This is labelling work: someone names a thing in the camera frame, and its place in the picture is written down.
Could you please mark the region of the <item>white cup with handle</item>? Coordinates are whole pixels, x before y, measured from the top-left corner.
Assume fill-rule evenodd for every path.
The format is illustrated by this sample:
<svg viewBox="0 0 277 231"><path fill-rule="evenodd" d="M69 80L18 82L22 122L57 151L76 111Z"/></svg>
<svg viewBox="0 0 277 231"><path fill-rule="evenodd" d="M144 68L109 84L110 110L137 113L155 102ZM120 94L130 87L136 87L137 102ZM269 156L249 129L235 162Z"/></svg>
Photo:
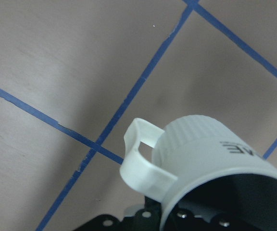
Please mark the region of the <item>white cup with handle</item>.
<svg viewBox="0 0 277 231"><path fill-rule="evenodd" d="M162 129L135 118L124 141L120 175L161 204L160 230L187 205L207 219L222 211L277 231L277 168L216 119L189 115Z"/></svg>

